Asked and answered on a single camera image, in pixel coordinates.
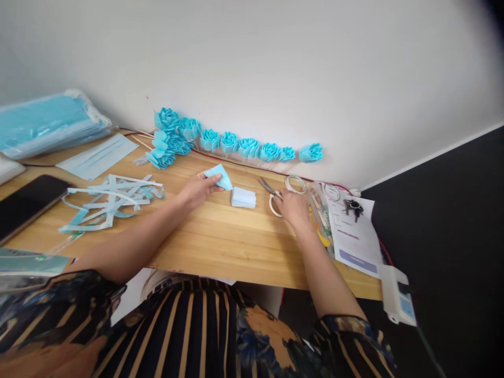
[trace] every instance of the right hand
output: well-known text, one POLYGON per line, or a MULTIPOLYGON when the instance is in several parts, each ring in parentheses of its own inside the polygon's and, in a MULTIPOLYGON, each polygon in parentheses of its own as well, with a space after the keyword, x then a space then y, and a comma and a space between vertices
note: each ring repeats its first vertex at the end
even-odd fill
POLYGON ((306 199, 301 194, 291 192, 286 188, 280 192, 284 197, 283 201, 278 196, 275 196, 274 200, 285 220, 293 228, 309 227, 311 225, 310 210, 306 199))

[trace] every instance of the keys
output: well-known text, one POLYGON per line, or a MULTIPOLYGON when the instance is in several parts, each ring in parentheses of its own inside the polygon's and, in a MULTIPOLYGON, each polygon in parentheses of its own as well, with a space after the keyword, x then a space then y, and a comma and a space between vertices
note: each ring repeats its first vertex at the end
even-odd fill
POLYGON ((362 208, 361 204, 354 199, 353 200, 346 199, 343 202, 345 203, 345 212, 348 215, 348 212, 350 210, 353 210, 353 212, 355 214, 355 223, 357 223, 357 220, 359 219, 361 214, 364 212, 364 209, 362 208))

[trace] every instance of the white wall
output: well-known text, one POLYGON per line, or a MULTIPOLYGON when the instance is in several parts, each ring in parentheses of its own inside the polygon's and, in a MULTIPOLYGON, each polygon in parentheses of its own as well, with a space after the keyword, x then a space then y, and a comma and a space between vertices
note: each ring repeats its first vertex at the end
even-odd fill
POLYGON ((47 90, 41 82, 16 57, 0 34, 0 106, 29 100, 46 93, 47 90))
POLYGON ((80 88, 124 127, 166 106, 322 142, 296 173, 351 187, 504 123, 504 65, 469 1, 16 0, 0 33, 50 91, 80 88))

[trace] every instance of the floral blouse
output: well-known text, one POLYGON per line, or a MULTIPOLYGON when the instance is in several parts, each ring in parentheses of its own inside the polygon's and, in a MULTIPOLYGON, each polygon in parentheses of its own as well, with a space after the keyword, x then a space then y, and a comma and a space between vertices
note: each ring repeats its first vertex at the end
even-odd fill
POLYGON ((393 377, 381 331, 325 316, 310 343, 222 282, 159 285, 110 326, 125 286, 94 270, 0 300, 0 376, 393 377))

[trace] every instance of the hand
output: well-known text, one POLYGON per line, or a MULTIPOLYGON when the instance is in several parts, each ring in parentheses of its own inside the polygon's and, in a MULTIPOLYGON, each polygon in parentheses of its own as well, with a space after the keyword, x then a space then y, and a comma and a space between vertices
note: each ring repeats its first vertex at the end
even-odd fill
POLYGON ((275 196, 274 200, 283 217, 293 228, 311 227, 308 202, 301 195, 284 188, 280 191, 284 197, 275 196))
POLYGON ((222 179, 220 173, 206 178, 203 172, 199 172, 189 179, 178 197, 185 206, 194 210, 201 206, 212 193, 224 191, 224 188, 215 185, 220 179, 222 179))

